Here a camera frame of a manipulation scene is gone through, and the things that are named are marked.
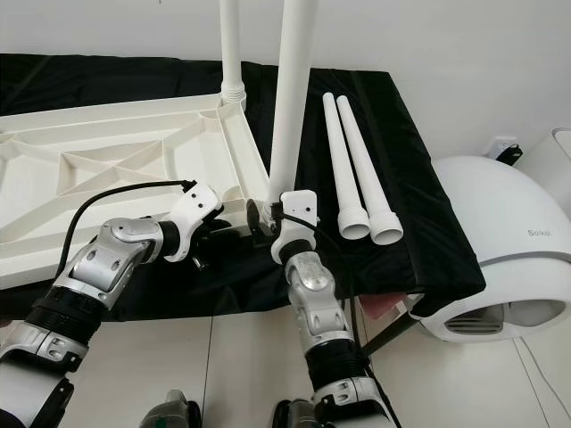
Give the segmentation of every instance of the white plastic tube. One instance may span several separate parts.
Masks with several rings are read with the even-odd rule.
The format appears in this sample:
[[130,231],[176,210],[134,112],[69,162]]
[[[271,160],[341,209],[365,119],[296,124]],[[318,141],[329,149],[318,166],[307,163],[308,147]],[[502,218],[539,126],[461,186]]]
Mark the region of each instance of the white plastic tube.
[[242,103],[246,92],[240,62],[240,16],[238,0],[220,0],[220,36],[222,40],[222,100]]
[[371,239],[377,245],[396,243],[402,238],[401,222],[391,211],[389,202],[386,200],[385,192],[378,180],[373,162],[368,156],[367,147],[347,97],[342,95],[337,98],[337,106],[359,179],[360,190],[367,206]]
[[271,204],[279,202],[279,195],[294,189],[318,3],[318,0],[284,3],[265,218],[270,217]]
[[360,204],[359,191],[345,146],[335,98],[330,92],[323,95],[323,108],[335,176],[335,189],[339,201],[339,215],[337,216],[339,233],[345,239],[360,239],[369,233],[368,215]]

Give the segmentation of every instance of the white floor tile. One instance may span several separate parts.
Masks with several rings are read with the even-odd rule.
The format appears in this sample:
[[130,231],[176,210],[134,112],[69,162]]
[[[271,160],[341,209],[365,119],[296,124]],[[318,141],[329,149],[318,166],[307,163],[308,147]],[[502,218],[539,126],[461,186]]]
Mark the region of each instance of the white floor tile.
[[214,318],[204,428],[266,428],[281,399],[311,393],[291,307]]
[[373,364],[405,428],[547,426],[510,341],[446,343],[416,326]]
[[[571,318],[525,338],[545,378],[571,412]],[[535,366],[524,344],[514,340],[534,384],[550,428],[569,428],[571,420]]]
[[171,389],[202,405],[210,330],[211,318],[103,324],[61,427],[138,427]]

